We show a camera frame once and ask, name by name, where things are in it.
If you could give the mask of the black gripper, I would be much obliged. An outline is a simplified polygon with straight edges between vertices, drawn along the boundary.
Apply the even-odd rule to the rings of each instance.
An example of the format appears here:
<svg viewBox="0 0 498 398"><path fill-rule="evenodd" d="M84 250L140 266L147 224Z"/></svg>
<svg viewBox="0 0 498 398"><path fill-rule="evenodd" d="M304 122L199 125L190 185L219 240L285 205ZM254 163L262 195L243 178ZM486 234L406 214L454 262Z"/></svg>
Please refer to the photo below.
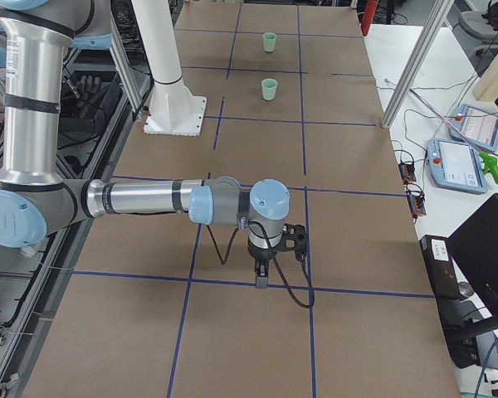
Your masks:
<svg viewBox="0 0 498 398"><path fill-rule="evenodd" d="M269 283L269 262L276 257L273 249L262 249L251 242L247 243L248 252L255 260L255 287L266 289Z"/></svg>

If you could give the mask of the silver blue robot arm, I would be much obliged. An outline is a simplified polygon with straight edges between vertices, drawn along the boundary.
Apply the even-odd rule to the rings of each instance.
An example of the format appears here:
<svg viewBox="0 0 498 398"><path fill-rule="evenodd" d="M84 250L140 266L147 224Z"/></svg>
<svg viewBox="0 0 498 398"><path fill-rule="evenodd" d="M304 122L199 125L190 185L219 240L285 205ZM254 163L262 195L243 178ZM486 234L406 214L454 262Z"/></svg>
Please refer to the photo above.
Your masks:
<svg viewBox="0 0 498 398"><path fill-rule="evenodd" d="M256 286L286 249L290 194L273 179L241 187L232 177L112 183L70 180L56 171L61 79L65 50L108 46L112 12L107 1L0 1L7 34L0 168L0 245L21 248L76 222L111 214L187 214L210 226L248 233Z"/></svg>

